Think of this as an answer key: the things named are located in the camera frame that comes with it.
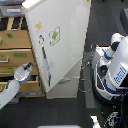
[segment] wooden drawer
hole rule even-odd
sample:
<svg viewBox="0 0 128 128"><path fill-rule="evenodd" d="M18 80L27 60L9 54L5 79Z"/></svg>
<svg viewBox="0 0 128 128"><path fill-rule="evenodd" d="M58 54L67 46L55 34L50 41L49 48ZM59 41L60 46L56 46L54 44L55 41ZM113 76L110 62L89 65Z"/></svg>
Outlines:
<svg viewBox="0 0 128 128"><path fill-rule="evenodd" d="M0 67L0 77L13 76L14 70L17 67ZM38 71L37 71L37 67L36 66L32 67L32 75L38 75Z"/></svg>
<svg viewBox="0 0 128 128"><path fill-rule="evenodd" d="M19 66L29 62L35 65L31 49L0 50L0 67Z"/></svg>
<svg viewBox="0 0 128 128"><path fill-rule="evenodd" d="M31 48L27 30L0 31L0 49Z"/></svg>
<svg viewBox="0 0 128 128"><path fill-rule="evenodd" d="M0 82L0 88L4 89L7 82ZM20 86L19 92L38 92L40 91L40 86L38 82L38 76L34 81L28 81L26 84Z"/></svg>

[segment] white robot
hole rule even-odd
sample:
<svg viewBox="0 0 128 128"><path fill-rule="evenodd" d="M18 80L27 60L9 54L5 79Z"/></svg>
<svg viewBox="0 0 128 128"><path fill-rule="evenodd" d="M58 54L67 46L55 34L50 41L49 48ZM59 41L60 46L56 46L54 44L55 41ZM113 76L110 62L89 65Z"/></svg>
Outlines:
<svg viewBox="0 0 128 128"><path fill-rule="evenodd" d="M0 110L18 93L20 85L25 84L31 77L32 63L23 64L14 71L14 79L9 80L0 92Z"/></svg>
<svg viewBox="0 0 128 128"><path fill-rule="evenodd" d="M94 94L117 104L128 89L128 37L115 33L111 46L96 47L92 62Z"/></svg>

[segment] floor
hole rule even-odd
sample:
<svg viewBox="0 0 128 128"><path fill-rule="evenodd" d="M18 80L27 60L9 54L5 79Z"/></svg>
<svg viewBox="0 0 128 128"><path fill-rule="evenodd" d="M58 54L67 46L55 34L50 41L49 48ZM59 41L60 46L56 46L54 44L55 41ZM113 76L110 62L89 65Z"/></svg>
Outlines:
<svg viewBox="0 0 128 128"><path fill-rule="evenodd" d="M115 32L126 36L120 22L120 11L126 7L127 0L106 0L104 3L92 0L85 53L90 54L93 43L110 45L111 36ZM81 79L91 79L90 67L81 70ZM79 86L87 91L90 83L80 80ZM92 128L91 115L98 117L103 128L106 119L101 114L92 89L86 93L79 90L76 99L21 98L18 104L6 105L0 111L0 128L36 128L43 125L79 125L82 128Z"/></svg>

